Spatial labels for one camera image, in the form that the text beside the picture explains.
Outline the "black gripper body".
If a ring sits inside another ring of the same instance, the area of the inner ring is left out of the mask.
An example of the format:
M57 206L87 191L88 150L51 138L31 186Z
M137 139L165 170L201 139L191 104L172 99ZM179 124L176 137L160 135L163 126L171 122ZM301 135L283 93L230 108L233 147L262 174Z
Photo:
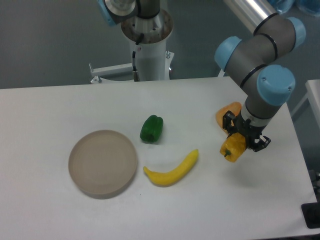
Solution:
M243 135L248 143L255 143L266 126L253 126L250 119L244 120L239 113L235 118L237 132Z

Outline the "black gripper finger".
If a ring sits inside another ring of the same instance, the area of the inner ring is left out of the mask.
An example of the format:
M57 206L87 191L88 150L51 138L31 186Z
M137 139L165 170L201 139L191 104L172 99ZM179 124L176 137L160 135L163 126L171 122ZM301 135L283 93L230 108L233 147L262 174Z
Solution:
M253 150L254 152L259 152L265 149L270 143L271 139L264 135L260 135L257 139L246 137L247 148Z
M222 117L222 128L226 130L227 133L236 133L236 121L237 117L235 116L235 114L232 111L228 110Z

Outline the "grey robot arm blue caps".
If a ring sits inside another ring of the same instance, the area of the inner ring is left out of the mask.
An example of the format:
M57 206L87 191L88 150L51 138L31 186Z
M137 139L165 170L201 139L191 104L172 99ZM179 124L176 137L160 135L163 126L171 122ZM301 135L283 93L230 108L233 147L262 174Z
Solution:
M160 81L169 78L167 38L173 31L170 14L158 0L100 0L98 7L110 26L120 25L129 40L133 79ZM292 72L275 61L300 46L306 38L304 24L295 17L283 18L265 0L228 0L226 5L250 30L252 38L225 39L214 60L246 93L239 113L226 110L222 128L229 137L245 139L245 148L265 149L270 139L262 134L294 88Z

